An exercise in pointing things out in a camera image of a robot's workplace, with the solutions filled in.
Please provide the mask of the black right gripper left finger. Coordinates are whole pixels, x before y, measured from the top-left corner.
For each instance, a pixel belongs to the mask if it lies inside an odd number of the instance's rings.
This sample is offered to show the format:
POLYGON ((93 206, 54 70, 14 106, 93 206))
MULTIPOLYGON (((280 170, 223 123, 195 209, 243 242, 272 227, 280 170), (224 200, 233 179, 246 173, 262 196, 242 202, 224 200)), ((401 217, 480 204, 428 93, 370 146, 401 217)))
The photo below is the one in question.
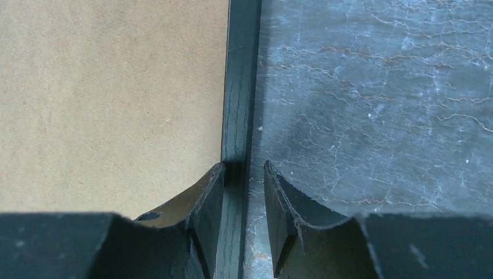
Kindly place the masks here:
POLYGON ((113 212, 1 214, 2 278, 212 278, 225 165, 132 220, 113 212))

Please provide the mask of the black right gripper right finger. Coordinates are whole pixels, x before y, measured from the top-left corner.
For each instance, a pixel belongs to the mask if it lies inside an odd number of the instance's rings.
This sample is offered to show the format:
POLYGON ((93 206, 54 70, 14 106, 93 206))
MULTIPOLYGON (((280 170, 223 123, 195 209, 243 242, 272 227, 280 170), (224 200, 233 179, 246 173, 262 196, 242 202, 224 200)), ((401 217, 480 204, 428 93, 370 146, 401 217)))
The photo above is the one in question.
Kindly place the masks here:
POLYGON ((264 165, 275 278, 491 278, 492 217, 457 213, 345 216, 264 165))

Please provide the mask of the brown backing board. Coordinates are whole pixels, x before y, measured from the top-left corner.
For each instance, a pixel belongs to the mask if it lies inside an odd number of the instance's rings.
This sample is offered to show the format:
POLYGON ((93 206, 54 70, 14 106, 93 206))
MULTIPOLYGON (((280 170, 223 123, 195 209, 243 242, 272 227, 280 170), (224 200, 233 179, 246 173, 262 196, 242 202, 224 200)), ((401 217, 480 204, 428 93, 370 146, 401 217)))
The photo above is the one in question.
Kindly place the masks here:
POLYGON ((227 1, 2 1, 1 210, 134 218, 220 159, 227 1))

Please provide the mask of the black picture frame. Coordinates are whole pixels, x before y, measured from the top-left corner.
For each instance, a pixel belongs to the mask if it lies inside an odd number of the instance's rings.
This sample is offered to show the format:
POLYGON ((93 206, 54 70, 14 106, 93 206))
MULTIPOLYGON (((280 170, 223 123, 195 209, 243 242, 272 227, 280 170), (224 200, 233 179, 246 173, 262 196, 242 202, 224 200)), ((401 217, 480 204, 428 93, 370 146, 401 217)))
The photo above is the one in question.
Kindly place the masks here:
POLYGON ((242 278, 261 1, 230 1, 221 161, 226 166, 216 278, 242 278))

